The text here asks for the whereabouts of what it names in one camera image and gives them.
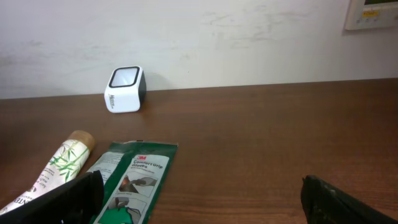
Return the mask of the green glove package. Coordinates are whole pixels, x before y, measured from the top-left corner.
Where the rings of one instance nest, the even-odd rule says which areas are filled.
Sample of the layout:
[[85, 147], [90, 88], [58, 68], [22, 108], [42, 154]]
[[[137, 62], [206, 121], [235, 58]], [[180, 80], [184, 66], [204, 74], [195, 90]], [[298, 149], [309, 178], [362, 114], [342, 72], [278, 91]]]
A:
[[100, 171], [104, 199], [90, 223], [147, 223], [172, 165], [178, 144], [113, 142], [88, 169]]

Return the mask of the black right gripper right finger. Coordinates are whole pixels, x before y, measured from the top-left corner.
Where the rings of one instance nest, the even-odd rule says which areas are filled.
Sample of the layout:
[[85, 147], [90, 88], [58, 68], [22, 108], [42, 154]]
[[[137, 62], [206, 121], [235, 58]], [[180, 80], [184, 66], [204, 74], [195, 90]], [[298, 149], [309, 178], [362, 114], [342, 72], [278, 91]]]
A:
[[397, 224], [315, 175], [303, 178], [300, 200], [308, 224]]

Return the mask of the white tube with cork cap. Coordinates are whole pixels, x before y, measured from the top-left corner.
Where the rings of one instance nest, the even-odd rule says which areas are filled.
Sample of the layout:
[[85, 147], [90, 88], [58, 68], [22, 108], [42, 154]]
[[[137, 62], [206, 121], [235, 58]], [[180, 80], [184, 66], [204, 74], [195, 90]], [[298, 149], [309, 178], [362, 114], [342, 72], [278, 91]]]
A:
[[57, 149], [33, 186], [1, 209], [5, 214], [73, 180], [95, 146], [94, 137], [76, 130]]

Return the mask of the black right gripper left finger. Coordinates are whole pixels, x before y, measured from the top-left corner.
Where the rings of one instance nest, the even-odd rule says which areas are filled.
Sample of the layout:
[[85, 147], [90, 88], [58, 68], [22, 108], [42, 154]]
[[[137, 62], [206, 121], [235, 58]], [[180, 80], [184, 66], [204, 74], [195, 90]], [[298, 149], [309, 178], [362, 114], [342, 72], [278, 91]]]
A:
[[87, 172], [1, 215], [1, 223], [89, 223], [101, 211], [103, 199], [100, 171]]

